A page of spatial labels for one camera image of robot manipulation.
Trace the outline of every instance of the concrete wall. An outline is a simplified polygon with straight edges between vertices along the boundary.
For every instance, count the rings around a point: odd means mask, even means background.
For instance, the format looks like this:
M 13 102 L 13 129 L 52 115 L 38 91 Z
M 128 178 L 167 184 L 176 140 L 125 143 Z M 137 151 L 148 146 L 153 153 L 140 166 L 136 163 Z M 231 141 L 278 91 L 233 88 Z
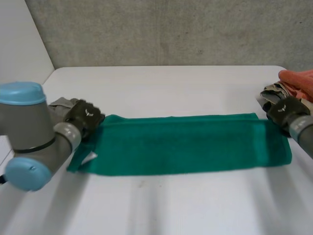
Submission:
M 313 69 L 312 0 L 26 0 L 55 68 Z

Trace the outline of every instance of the green towel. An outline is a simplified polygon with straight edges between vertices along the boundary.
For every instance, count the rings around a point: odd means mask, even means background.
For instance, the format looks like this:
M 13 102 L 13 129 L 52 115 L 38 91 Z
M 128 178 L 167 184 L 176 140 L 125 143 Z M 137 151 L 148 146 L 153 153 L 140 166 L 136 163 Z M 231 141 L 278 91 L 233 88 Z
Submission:
M 91 151 L 98 157 L 81 164 Z M 163 175 L 290 162 L 287 138 L 255 114 L 131 119 L 110 115 L 92 139 L 78 147 L 68 171 Z

